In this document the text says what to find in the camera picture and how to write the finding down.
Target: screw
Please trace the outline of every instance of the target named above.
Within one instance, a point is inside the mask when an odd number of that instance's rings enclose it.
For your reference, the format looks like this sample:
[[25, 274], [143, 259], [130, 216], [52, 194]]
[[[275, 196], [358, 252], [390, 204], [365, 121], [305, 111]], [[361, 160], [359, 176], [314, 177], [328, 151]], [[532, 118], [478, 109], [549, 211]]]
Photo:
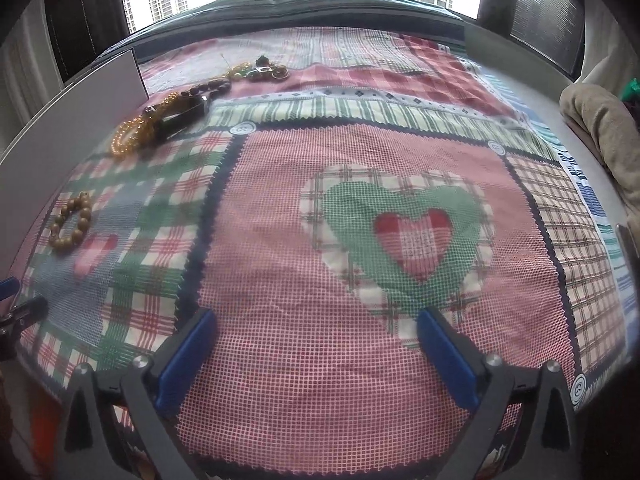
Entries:
[[549, 370], [550, 372], [556, 373], [559, 372], [561, 370], [560, 368], [560, 363], [558, 361], [547, 361], [546, 362], [546, 369]]
[[498, 354], [487, 354], [484, 358], [484, 361], [489, 366], [502, 366], [502, 358]]
[[144, 368], [149, 364], [149, 358], [146, 355], [139, 355], [138, 357], [134, 357], [131, 364], [136, 368]]
[[87, 363], [80, 363], [76, 367], [75, 371], [78, 372], [80, 375], [84, 375], [85, 373], [88, 373], [89, 370], [91, 370], [91, 367]]

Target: red heart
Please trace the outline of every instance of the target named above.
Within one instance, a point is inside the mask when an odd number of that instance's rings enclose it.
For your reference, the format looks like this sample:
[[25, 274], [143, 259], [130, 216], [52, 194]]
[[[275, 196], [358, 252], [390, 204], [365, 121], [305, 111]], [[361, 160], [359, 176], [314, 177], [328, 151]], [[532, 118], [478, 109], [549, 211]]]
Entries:
[[417, 220], [382, 213], [373, 230], [384, 251], [404, 272], [424, 282], [436, 270], [451, 241], [451, 222], [442, 209], [429, 209]]
[[104, 257], [118, 246], [117, 235], [91, 235], [82, 242], [78, 248], [78, 256], [74, 263], [74, 274], [78, 278], [84, 278], [95, 267], [100, 265]]

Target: green object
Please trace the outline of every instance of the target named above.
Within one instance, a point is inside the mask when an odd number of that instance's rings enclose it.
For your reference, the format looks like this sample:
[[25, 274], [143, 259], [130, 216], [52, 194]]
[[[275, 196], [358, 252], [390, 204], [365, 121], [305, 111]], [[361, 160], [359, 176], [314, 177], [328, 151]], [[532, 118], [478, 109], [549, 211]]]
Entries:
[[[461, 187], [438, 186], [407, 195], [366, 182], [343, 182], [326, 192], [322, 209], [354, 263], [386, 292], [391, 303], [412, 317], [426, 302], [443, 308], [446, 299], [460, 288], [476, 257], [481, 207]], [[374, 222], [387, 212], [415, 221], [429, 209], [440, 209], [449, 216], [452, 237], [438, 267], [422, 283], [385, 252], [376, 238]]]
[[633, 101], [640, 100], [640, 83], [638, 83], [638, 79], [633, 78], [628, 85], [625, 86], [625, 89], [622, 91], [622, 95], [620, 96], [621, 101]]

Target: button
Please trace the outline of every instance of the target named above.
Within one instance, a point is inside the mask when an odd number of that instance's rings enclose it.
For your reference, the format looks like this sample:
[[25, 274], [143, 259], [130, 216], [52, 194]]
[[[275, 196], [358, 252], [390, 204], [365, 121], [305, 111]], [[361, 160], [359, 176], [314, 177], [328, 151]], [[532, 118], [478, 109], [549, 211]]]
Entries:
[[245, 121], [229, 128], [229, 133], [233, 135], [248, 135], [252, 134], [255, 130], [257, 130], [257, 128], [254, 122]]
[[487, 145], [497, 155], [504, 156], [507, 153], [506, 150], [504, 149], [504, 147], [501, 144], [498, 144], [497, 142], [495, 142], [495, 140], [489, 140], [487, 142]]
[[574, 384], [571, 385], [569, 395], [571, 402], [576, 406], [582, 400], [584, 393], [587, 391], [587, 378], [584, 374], [580, 374], [575, 378]]

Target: patchwork tablecloth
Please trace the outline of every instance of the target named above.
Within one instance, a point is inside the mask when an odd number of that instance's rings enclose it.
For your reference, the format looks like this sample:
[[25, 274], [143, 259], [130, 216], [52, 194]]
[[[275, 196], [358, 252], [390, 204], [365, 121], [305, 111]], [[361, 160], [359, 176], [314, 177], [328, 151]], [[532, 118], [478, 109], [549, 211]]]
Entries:
[[[18, 300], [50, 305], [25, 366], [60, 396], [78, 363], [123, 366], [213, 309], [178, 432], [230, 477], [427, 475], [466, 413], [417, 346], [425, 304], [511, 364], [558, 360], [584, 406], [635, 344], [636, 297], [548, 128], [463, 53], [376, 30], [208, 40], [142, 74], [157, 101], [261, 54], [290, 78], [234, 82], [204, 121], [122, 161], [101, 147], [63, 185], [22, 251]], [[47, 226], [84, 190], [90, 236], [52, 254]]]

